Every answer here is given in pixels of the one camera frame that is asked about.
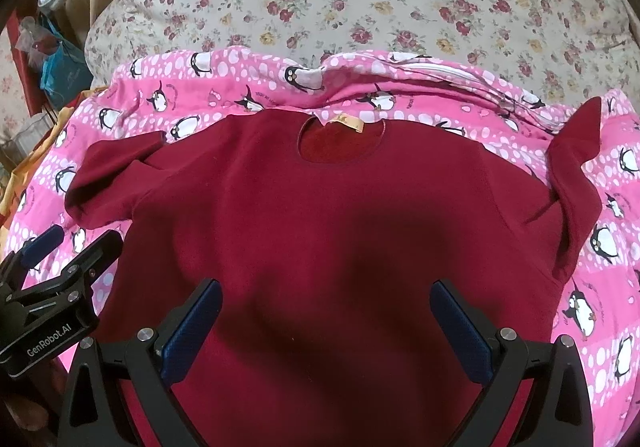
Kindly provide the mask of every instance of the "teal bag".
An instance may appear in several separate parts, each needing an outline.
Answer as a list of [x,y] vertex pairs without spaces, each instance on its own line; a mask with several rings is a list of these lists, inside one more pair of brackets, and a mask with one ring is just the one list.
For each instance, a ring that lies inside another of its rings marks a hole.
[[40,89],[55,109],[62,109],[78,93],[91,88],[94,76],[89,71],[82,50],[66,40],[46,17],[41,23],[60,41],[56,52],[42,65]]

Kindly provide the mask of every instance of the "silver bolt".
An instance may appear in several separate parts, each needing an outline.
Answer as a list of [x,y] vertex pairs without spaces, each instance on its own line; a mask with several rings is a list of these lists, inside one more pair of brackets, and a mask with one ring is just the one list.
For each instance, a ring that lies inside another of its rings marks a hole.
[[85,350],[86,348],[90,348],[94,345],[94,340],[91,337],[85,337],[80,341],[80,347]]
[[502,328],[500,330],[500,337],[504,338],[506,341],[514,341],[517,336],[518,334],[513,328]]
[[562,337],[560,337],[560,342],[562,342],[562,344],[564,344],[567,348],[573,348],[575,344],[574,338],[570,335],[563,335]]
[[151,328],[142,328],[138,332],[138,340],[142,342],[148,341],[153,336],[154,336],[154,331]]

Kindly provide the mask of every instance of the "sweater sleeve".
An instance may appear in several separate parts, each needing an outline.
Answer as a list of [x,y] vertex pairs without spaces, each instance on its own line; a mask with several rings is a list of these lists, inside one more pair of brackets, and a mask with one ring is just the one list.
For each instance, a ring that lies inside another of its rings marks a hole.
[[129,220],[138,201],[168,175],[154,160],[161,131],[94,143],[71,182],[65,209],[84,229]]

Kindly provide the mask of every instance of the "blue gripper pad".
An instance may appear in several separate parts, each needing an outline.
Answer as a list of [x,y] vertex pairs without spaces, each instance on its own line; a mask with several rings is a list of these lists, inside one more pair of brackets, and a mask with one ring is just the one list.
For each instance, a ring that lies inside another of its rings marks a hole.
[[443,283],[434,283],[431,313],[471,382],[487,385],[493,375],[491,349]]
[[[222,288],[218,281],[208,281],[176,331],[162,348],[160,376],[167,387],[187,376],[205,338],[222,309]],[[191,298],[185,306],[191,304]]]
[[27,270],[35,268],[40,261],[53,252],[65,239],[65,231],[59,225],[52,225],[30,243],[22,247],[20,265]]

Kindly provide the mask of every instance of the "beige clothing tag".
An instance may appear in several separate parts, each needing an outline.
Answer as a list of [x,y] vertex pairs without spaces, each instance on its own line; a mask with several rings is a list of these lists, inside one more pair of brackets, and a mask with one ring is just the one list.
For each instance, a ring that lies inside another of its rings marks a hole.
[[332,118],[331,120],[329,120],[329,122],[340,122],[341,124],[344,124],[347,127],[351,127],[357,132],[362,132],[364,128],[364,122],[361,119],[343,112],[337,115],[335,118]]

